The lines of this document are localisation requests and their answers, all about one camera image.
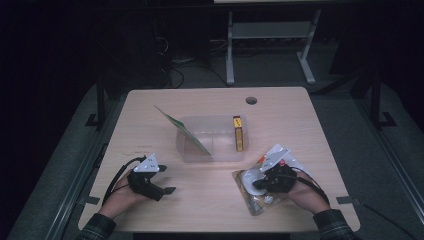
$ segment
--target person's right hand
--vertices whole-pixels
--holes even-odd
[[[303,172],[297,172],[297,176],[311,181]],[[317,192],[299,181],[296,181],[293,188],[285,196],[291,199],[297,206],[313,214],[330,209],[330,205]]]

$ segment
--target hole in table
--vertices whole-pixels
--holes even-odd
[[[246,103],[249,105],[255,105],[257,102],[258,102],[258,99],[256,99],[255,97],[246,98]]]

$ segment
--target person's left hand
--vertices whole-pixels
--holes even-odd
[[[119,214],[131,208],[137,203],[147,200],[148,198],[133,192],[128,186],[127,176],[130,174],[129,170],[125,175],[116,183],[113,188],[113,193],[109,196],[99,214],[102,214],[110,219],[114,219]]]

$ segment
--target small box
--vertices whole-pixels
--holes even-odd
[[[236,138],[236,151],[243,152],[244,144],[243,144],[243,121],[240,116],[233,117],[234,122],[234,132]]]
[[[237,151],[234,117],[242,122],[243,148]],[[177,131],[176,145],[185,162],[241,161],[249,146],[247,120],[243,115],[189,116],[179,119],[211,155],[206,154],[190,139]]]

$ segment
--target hand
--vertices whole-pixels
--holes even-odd
[[[297,176],[311,181],[311,179],[303,172],[297,172]],[[285,196],[291,199],[300,208],[303,208],[313,214],[330,209],[330,205],[328,205],[328,203],[318,193],[299,181],[296,181],[293,188],[290,192],[285,194]]]
[[[131,188],[127,186],[127,176],[130,174],[130,171],[132,170],[129,170],[127,173],[125,173],[125,175],[116,183],[115,187],[113,188],[113,193],[110,195],[98,213],[110,219],[114,219],[116,216],[125,212],[127,209],[131,208],[137,203],[148,199],[143,195],[133,192]]]

